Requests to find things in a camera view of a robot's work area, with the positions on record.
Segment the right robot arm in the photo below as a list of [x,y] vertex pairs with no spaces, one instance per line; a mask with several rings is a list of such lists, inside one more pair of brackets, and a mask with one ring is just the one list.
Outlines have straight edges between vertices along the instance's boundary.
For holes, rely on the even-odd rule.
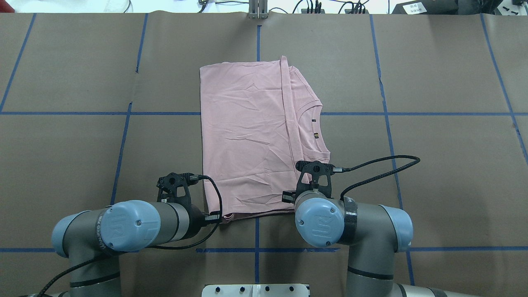
[[295,225],[307,244],[325,248],[349,247],[347,297],[461,297],[462,293],[403,285],[394,281],[395,255],[407,252],[413,240],[413,222],[402,209],[325,197],[317,190],[284,191],[292,203]]

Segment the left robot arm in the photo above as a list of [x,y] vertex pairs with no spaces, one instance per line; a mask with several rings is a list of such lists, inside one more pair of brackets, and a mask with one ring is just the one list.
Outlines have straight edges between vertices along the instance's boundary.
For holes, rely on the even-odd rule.
[[70,275],[70,288],[60,297],[121,297],[119,256],[194,237],[208,224],[217,227],[221,212],[206,214],[194,205],[129,200],[100,210],[81,211],[61,219],[52,232],[56,253],[70,267],[44,286]]

